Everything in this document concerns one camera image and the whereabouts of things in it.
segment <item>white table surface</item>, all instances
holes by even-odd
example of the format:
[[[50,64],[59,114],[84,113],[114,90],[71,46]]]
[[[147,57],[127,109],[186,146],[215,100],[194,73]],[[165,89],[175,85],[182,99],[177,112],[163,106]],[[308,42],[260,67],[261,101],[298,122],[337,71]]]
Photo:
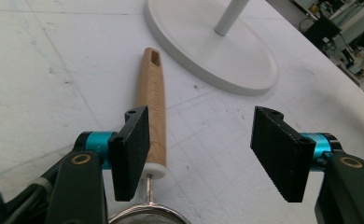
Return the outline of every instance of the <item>white table surface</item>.
[[[155,181],[155,201],[192,223],[316,223],[323,175],[310,173],[303,203],[286,203],[249,147],[254,106],[279,110],[298,132],[333,133],[364,159],[364,92],[263,0],[251,0],[242,19],[272,49],[278,83],[260,96],[221,91],[160,47],[144,4],[0,0],[5,200],[67,153],[80,133],[122,127],[144,49],[152,47],[165,75],[169,171]],[[104,176],[110,213],[143,201],[140,186],[132,202],[113,202],[109,172]]]

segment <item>wooden handle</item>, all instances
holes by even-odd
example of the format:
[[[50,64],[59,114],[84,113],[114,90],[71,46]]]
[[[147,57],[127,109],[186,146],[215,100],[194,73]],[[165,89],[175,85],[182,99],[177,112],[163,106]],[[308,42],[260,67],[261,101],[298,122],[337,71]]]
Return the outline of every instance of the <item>wooden handle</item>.
[[[165,97],[160,53],[145,49],[138,84],[138,106],[149,108],[150,150],[147,162],[165,166]]]

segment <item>metal rod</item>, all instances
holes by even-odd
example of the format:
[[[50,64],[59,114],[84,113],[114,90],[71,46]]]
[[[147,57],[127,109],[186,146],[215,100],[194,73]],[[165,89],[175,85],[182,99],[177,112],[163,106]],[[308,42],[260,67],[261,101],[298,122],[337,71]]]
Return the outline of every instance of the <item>metal rod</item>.
[[[147,175],[147,203],[153,202],[153,175]]]
[[[237,20],[238,16],[240,16],[248,2],[249,0],[232,0],[217,23],[217,26],[214,29],[215,32],[219,35],[225,36],[234,25],[234,22]]]

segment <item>white lamp base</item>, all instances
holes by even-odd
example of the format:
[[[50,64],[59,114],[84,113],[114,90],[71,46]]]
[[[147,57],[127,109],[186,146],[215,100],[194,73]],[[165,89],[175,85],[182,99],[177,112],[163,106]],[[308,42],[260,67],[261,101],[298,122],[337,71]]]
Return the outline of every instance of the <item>white lamp base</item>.
[[[239,95],[268,91],[278,79],[273,53],[241,20],[218,35],[224,11],[214,1],[148,0],[145,15],[161,46],[196,77]]]

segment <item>hole in handle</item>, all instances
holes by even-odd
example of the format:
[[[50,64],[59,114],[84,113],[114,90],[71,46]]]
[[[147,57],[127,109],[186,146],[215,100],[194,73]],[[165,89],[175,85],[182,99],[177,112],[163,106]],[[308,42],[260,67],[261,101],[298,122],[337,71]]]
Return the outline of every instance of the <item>hole in handle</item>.
[[[160,66],[160,54],[156,51],[152,51],[150,61],[159,67]]]

